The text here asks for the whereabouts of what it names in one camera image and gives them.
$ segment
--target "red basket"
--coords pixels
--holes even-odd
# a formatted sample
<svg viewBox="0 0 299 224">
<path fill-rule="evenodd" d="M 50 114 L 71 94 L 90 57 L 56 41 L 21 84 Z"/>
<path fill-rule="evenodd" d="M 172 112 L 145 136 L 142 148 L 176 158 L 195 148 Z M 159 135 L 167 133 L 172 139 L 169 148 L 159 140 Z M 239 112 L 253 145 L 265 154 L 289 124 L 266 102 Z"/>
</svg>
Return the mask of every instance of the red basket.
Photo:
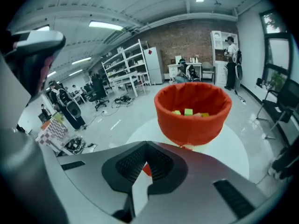
<svg viewBox="0 0 299 224">
<path fill-rule="evenodd" d="M 232 107 L 232 100 L 219 87 L 206 83 L 183 83 L 165 87 L 155 96 L 158 123 L 163 134 L 183 146 L 203 145 L 214 139 Z M 209 113 L 209 117 L 184 116 L 185 108 L 193 114 Z M 180 110 L 182 115 L 172 113 Z"/>
</svg>

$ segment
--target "metal shelving unit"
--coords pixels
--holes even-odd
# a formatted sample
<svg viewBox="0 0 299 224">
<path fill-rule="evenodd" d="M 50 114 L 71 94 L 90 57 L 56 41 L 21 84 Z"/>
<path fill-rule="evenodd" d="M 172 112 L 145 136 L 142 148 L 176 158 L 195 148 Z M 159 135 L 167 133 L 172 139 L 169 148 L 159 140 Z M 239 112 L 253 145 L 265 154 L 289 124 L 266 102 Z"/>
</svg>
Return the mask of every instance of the metal shelving unit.
<svg viewBox="0 0 299 224">
<path fill-rule="evenodd" d="M 143 71 L 141 73 L 143 75 L 147 76 L 146 83 L 148 85 L 151 85 L 149 71 L 148 71 L 147 64 L 146 64 L 145 57 L 144 57 L 144 52 L 143 52 L 144 48 L 143 47 L 146 47 L 148 49 L 149 48 L 148 43 L 142 42 L 142 41 L 140 41 L 140 39 L 138 39 L 138 43 L 135 43 L 134 45 L 132 45 L 128 48 L 122 49 L 121 52 L 119 52 L 118 54 L 112 56 L 105 62 L 102 62 L 104 71 L 108 77 L 110 84 L 112 83 L 112 81 L 115 78 L 117 78 L 115 76 L 116 74 L 120 75 L 120 73 L 122 73 L 122 72 L 126 72 L 128 74 L 128 73 L 135 71 L 135 70 L 133 70 L 133 68 L 144 66 L 145 71 Z M 140 52 L 133 55 L 133 51 L 136 52 L 137 50 L 140 50 Z M 129 66 L 129 61 L 135 60 L 137 58 L 143 59 L 143 63 L 137 64 L 134 62 L 134 65 Z"/>
</svg>

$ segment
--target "brick wall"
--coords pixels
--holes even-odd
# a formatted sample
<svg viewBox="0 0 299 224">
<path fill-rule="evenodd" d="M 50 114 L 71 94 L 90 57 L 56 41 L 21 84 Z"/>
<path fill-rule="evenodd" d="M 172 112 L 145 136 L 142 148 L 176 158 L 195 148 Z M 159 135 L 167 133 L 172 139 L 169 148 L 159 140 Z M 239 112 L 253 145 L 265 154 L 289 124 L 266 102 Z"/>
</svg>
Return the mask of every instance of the brick wall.
<svg viewBox="0 0 299 224">
<path fill-rule="evenodd" d="M 184 59 L 199 56 L 199 61 L 212 63 L 211 31 L 222 31 L 238 34 L 235 22 L 194 19 L 174 22 L 145 31 L 120 46 L 126 48 L 138 39 L 148 41 L 150 47 L 158 47 L 161 50 L 164 73 L 168 73 L 168 65 L 171 59 L 181 55 Z M 224 58 L 223 52 L 216 54 L 217 60 Z"/>
</svg>

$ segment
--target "ceiling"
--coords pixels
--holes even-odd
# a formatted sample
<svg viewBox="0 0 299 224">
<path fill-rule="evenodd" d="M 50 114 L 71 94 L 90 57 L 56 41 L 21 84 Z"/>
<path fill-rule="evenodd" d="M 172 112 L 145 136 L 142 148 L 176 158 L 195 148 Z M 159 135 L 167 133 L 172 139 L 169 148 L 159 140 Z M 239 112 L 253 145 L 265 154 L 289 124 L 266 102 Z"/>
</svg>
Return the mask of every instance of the ceiling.
<svg viewBox="0 0 299 224">
<path fill-rule="evenodd" d="M 199 16 L 224 14 L 235 17 L 259 0 L 27 0 L 17 11 L 8 28 L 13 32 L 49 25 L 62 32 L 66 46 L 54 61 L 50 79 L 63 81 L 77 70 L 86 70 L 110 49 L 151 24 L 182 14 Z M 101 21 L 123 26 L 122 31 L 90 28 L 90 21 Z M 71 63 L 91 56 L 88 62 Z"/>
</svg>

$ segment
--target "floor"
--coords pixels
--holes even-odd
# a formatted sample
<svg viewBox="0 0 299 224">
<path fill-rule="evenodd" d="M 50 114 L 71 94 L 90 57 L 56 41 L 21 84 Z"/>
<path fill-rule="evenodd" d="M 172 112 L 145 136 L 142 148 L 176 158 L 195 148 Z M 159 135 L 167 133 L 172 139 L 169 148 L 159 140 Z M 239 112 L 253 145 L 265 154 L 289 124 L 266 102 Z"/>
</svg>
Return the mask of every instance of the floor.
<svg viewBox="0 0 299 224">
<path fill-rule="evenodd" d="M 97 144 L 94 152 L 124 145 L 137 128 L 157 116 L 154 96 L 168 85 L 166 82 L 163 85 L 149 86 L 146 94 L 139 88 L 137 89 L 138 97 L 134 99 L 132 105 L 118 109 L 111 106 L 113 100 L 126 94 L 127 91 L 119 91 L 118 94 L 110 92 L 107 97 L 110 103 L 106 103 L 107 107 L 100 107 L 98 111 L 95 111 L 94 104 L 90 102 L 80 105 L 82 117 L 88 124 L 86 130 L 75 132 L 70 124 L 66 122 L 66 125 L 71 135 L 82 135 L 87 144 Z M 266 196 L 271 196 L 284 185 L 267 175 L 269 163 L 278 155 L 284 142 L 277 130 L 274 130 L 276 140 L 263 138 L 265 132 L 270 129 L 270 124 L 256 120 L 260 104 L 250 94 L 242 88 L 238 90 L 239 95 L 246 100 L 246 103 L 243 103 L 234 91 L 224 91 L 233 101 L 225 124 L 235 132 L 245 147 L 249 160 L 249 180 L 257 184 Z M 127 95 L 135 97 L 132 90 L 129 90 Z M 260 116 L 269 118 L 264 111 L 260 113 Z"/>
</svg>

